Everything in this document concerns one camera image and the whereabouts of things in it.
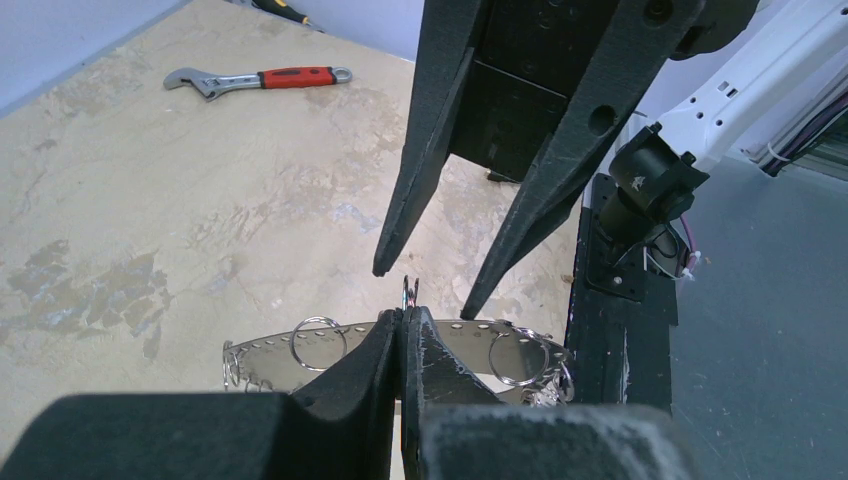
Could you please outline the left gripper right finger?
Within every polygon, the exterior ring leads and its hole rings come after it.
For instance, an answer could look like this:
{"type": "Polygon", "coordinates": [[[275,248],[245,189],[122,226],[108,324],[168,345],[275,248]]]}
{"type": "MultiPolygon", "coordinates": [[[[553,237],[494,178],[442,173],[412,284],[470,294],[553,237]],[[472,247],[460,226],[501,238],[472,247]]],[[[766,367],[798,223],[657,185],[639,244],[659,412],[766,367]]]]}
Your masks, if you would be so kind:
{"type": "Polygon", "coordinates": [[[442,341],[425,307],[401,323],[401,448],[409,479],[698,479],[671,417],[644,405],[502,402],[442,341]]]}

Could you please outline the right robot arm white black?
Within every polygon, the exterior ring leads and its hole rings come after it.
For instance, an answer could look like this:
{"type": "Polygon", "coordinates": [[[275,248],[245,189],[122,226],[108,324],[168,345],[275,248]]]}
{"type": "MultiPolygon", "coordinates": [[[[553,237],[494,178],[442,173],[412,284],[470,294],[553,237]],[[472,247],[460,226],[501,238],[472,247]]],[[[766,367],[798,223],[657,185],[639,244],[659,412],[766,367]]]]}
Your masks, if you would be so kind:
{"type": "MultiPolygon", "coordinates": [[[[519,190],[461,315],[570,216],[668,60],[728,45],[754,1],[428,1],[400,170],[372,272],[399,258],[450,155],[519,190]]],[[[732,144],[847,44],[843,1],[791,1],[618,150],[601,214],[609,265],[680,217],[732,144]]]]}

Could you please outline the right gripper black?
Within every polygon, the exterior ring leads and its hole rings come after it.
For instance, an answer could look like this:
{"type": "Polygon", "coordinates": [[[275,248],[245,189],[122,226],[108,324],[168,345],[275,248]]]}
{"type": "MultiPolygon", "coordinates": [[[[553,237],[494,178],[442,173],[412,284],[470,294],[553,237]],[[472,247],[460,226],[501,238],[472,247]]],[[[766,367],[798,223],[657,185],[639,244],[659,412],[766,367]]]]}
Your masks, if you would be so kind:
{"type": "Polygon", "coordinates": [[[426,1],[373,275],[385,276],[399,259],[451,140],[458,157],[512,180],[526,175],[461,310],[474,318],[505,273],[568,219],[703,7],[670,1],[654,16],[646,1],[426,1]]]}

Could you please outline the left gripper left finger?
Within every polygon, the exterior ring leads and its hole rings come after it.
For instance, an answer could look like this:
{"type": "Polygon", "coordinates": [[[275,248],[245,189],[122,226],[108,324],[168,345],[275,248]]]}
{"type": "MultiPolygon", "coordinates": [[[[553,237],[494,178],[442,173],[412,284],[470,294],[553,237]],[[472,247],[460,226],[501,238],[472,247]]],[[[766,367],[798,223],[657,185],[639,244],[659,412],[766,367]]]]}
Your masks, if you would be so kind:
{"type": "Polygon", "coordinates": [[[5,479],[385,479],[399,310],[294,393],[86,394],[27,427],[5,479]]]}

